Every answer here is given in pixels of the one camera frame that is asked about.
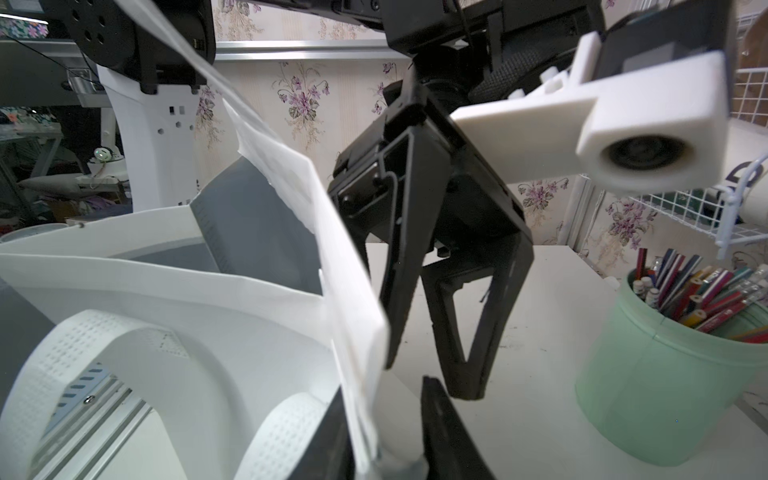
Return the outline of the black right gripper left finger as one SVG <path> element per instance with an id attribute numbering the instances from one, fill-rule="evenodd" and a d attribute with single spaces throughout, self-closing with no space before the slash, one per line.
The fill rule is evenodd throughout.
<path id="1" fill-rule="evenodd" d="M 342 390 L 338 389 L 289 480 L 350 480 L 355 476 Z"/>

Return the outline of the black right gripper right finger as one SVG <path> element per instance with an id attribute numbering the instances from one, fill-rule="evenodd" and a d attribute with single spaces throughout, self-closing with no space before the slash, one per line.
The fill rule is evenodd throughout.
<path id="1" fill-rule="evenodd" d="M 420 408 L 429 480 L 495 478 L 439 379 L 423 377 Z"/>

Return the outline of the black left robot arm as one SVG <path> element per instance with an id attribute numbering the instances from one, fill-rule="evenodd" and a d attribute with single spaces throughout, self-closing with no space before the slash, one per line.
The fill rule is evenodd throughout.
<path id="1" fill-rule="evenodd" d="M 619 193 L 708 187 L 723 170 L 733 7 L 684 1 L 607 25 L 603 1 L 156 1 L 203 59 L 230 41 L 384 39 L 377 118 L 328 190 L 357 249 L 389 247 L 394 359 L 422 286 L 449 394 L 485 393 L 533 260 L 510 186 L 584 173 Z"/>

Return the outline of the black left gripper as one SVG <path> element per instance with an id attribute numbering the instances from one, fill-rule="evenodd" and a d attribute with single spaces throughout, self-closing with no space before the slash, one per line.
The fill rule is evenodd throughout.
<path id="1" fill-rule="evenodd" d="M 411 69 L 385 87 L 388 103 L 338 157 L 329 196 L 362 262 L 367 240 L 388 245 L 380 302 L 390 325 L 391 368 L 421 280 L 448 394 L 485 396 L 507 321 L 534 260 L 520 202 L 450 119 L 466 98 L 460 82 Z M 488 280 L 468 349 L 456 294 Z"/>

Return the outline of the white insulated delivery bag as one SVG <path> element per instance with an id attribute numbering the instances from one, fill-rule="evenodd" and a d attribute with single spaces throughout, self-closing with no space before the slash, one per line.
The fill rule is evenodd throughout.
<path id="1" fill-rule="evenodd" d="M 2 477 L 31 475 L 65 388 L 97 361 L 158 412 L 190 479 L 307 478 L 308 447 L 270 437 L 333 394 L 356 476 L 383 478 L 390 327 L 312 161 L 155 3 L 120 8 L 222 93 L 240 157 L 188 204 L 2 247 L 2 279 L 54 323 L 3 407 Z"/>

